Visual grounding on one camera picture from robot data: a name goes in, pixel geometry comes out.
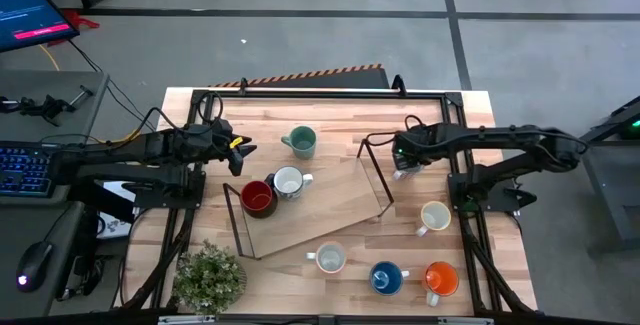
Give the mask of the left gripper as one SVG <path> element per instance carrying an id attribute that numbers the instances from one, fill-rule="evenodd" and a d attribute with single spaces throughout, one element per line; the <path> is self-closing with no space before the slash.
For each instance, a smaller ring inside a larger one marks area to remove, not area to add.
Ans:
<path id="1" fill-rule="evenodd" d="M 194 161 L 227 160 L 233 176 L 240 176 L 243 158 L 257 149 L 256 145 L 239 144 L 231 149 L 233 128 L 227 120 L 209 125 L 191 124 L 187 128 L 187 158 Z"/>

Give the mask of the black mug red inside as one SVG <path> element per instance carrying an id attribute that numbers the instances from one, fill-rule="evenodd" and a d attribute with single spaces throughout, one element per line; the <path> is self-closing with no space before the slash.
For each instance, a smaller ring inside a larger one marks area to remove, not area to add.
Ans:
<path id="1" fill-rule="evenodd" d="M 273 215 L 278 206 L 273 173 L 263 181 L 251 181 L 241 191 L 243 210 L 253 218 L 264 219 Z"/>

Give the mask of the white mug blue leaf pattern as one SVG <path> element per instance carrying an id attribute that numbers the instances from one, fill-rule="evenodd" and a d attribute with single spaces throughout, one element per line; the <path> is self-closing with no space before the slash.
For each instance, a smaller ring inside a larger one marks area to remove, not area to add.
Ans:
<path id="1" fill-rule="evenodd" d="M 313 180 L 312 174 L 303 174 L 296 167 L 285 166 L 275 172 L 273 183 L 280 198 L 292 200 L 300 197 Z"/>

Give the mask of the teal green mug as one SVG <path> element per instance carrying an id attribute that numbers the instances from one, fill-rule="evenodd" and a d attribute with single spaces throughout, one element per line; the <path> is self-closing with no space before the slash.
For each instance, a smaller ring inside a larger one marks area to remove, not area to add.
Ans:
<path id="1" fill-rule="evenodd" d="M 281 142 L 292 149 L 296 158 L 309 160 L 315 155 L 317 136 L 310 127 L 298 126 L 288 135 L 282 136 Z"/>

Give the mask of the orange mug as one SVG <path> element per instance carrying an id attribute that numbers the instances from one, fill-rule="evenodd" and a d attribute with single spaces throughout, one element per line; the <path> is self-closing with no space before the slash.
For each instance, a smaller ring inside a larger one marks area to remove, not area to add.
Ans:
<path id="1" fill-rule="evenodd" d="M 427 291 L 427 305 L 435 307 L 441 298 L 451 296 L 457 291 L 459 277 L 451 264 L 438 261 L 430 264 L 424 271 L 422 286 Z"/>

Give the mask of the white mug yellow dot pattern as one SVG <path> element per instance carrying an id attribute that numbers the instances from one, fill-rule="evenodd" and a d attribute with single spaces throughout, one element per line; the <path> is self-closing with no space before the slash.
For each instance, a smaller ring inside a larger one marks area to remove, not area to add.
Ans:
<path id="1" fill-rule="evenodd" d="M 315 252 L 306 253 L 305 257 L 314 261 L 317 267 L 327 274 L 340 272 L 347 261 L 344 247 L 337 242 L 325 242 Z"/>

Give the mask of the black mat hazard striped edge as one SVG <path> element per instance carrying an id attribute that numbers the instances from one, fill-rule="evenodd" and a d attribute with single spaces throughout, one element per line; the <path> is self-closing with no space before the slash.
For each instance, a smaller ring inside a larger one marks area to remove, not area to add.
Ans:
<path id="1" fill-rule="evenodd" d="M 242 78 L 209 85 L 209 88 L 240 88 L 243 84 L 259 88 L 390 88 L 386 71 L 379 63 L 264 78 Z"/>

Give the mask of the potted green plant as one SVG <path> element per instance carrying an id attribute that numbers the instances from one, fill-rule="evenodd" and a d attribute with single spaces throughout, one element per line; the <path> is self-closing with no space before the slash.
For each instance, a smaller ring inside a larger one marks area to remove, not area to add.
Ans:
<path id="1" fill-rule="evenodd" d="M 218 315 L 240 299 L 246 286 L 246 271 L 230 249 L 205 239 L 200 250 L 177 261 L 172 297 L 196 314 Z"/>

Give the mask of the paper sheet with drawing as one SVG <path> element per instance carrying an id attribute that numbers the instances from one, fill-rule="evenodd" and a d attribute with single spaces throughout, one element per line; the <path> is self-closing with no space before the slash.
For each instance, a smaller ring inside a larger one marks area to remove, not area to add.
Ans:
<path id="1" fill-rule="evenodd" d="M 105 182 L 103 188 L 107 191 L 129 201 L 134 201 L 136 195 L 123 188 L 123 182 Z M 125 237 L 129 234 L 131 224 L 121 221 L 109 214 L 99 212 L 100 220 L 98 221 L 97 238 L 101 240 L 110 240 Z"/>

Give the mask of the red broom head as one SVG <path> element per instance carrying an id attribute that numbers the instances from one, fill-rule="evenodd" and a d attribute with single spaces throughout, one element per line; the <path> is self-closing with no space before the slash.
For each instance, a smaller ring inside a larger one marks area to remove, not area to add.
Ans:
<path id="1" fill-rule="evenodd" d="M 99 23 L 82 17 L 77 10 L 63 9 L 62 13 L 65 19 L 76 29 L 80 29 L 82 26 L 90 29 L 97 29 L 100 27 Z"/>

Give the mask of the black metal floor stand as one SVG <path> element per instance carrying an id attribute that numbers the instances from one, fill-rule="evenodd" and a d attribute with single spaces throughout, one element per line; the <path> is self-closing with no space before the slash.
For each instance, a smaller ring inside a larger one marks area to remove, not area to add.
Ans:
<path id="1" fill-rule="evenodd" d="M 640 96 L 614 110 L 582 136 L 590 148 L 584 168 L 615 228 L 613 240 L 591 248 L 599 254 L 640 250 Z"/>

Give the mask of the black computer mouse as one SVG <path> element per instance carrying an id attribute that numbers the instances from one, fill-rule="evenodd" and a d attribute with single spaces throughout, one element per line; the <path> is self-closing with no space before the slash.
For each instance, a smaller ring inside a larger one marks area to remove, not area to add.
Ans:
<path id="1" fill-rule="evenodd" d="M 25 250 L 16 270 L 16 286 L 20 292 L 33 292 L 43 284 L 53 249 L 51 242 L 43 240 Z"/>

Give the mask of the computer monitor blue screen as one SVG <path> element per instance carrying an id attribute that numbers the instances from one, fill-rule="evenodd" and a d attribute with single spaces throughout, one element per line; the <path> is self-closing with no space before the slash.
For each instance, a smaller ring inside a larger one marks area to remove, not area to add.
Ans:
<path id="1" fill-rule="evenodd" d="M 0 0 L 0 53 L 78 35 L 51 0 Z"/>

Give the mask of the silver metal bracket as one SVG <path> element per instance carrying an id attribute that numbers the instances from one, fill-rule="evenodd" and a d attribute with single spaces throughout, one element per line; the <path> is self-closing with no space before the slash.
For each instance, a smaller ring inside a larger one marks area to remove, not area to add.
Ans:
<path id="1" fill-rule="evenodd" d="M 439 317 L 438 325 L 494 325 L 494 320 L 490 318 L 477 317 Z"/>

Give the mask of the black clamp mount with rod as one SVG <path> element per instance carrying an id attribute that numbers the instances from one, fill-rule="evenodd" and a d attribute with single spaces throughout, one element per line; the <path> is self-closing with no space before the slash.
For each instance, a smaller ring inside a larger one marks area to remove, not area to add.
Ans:
<path id="1" fill-rule="evenodd" d="M 84 85 L 81 85 L 80 89 L 81 92 L 71 102 L 56 99 L 51 95 L 47 95 L 40 104 L 27 97 L 22 97 L 20 100 L 10 100 L 7 97 L 0 96 L 0 114 L 18 113 L 22 116 L 40 117 L 47 123 L 58 127 L 59 124 L 55 121 L 55 118 L 59 114 L 75 112 L 82 101 L 95 95 L 93 91 Z"/>

